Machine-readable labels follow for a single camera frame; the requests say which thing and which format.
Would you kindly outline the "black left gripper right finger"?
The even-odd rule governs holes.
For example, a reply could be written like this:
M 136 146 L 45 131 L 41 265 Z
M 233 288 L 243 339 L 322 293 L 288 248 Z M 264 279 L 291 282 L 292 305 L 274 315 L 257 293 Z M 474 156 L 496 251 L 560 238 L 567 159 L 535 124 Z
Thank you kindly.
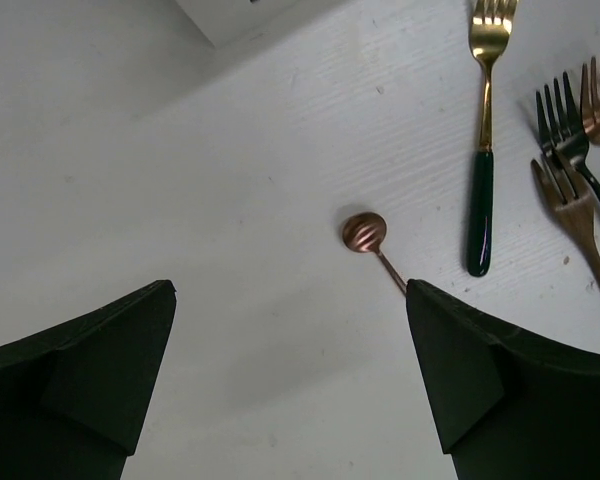
M 406 312 L 442 451 L 460 479 L 600 479 L 600 354 L 411 279 Z

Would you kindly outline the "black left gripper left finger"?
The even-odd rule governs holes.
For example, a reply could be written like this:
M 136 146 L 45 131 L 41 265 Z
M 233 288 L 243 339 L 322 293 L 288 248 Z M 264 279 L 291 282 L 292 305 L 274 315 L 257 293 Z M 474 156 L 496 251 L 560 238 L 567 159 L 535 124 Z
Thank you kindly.
M 118 479 L 136 452 L 176 311 L 158 280 L 0 346 L 0 479 Z

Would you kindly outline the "small copper spoon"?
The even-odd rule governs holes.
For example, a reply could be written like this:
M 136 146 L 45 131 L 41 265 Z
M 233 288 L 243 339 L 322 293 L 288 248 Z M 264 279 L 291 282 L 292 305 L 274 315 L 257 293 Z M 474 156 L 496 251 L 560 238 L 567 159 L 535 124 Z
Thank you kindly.
M 383 265 L 403 296 L 407 284 L 381 250 L 387 235 L 387 224 L 378 213 L 367 211 L 349 217 L 341 229 L 344 245 L 355 253 L 373 253 Z

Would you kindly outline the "gold fork dark handle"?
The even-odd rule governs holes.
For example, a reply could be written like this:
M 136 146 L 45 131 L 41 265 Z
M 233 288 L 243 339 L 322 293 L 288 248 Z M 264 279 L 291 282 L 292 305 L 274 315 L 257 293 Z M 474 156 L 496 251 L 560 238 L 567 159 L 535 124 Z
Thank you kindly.
M 470 275 L 487 274 L 492 251 L 494 153 L 493 81 L 496 61 L 509 43 L 518 0 L 475 3 L 469 26 L 469 48 L 481 67 L 483 88 L 477 149 L 474 156 L 466 244 L 466 268 Z

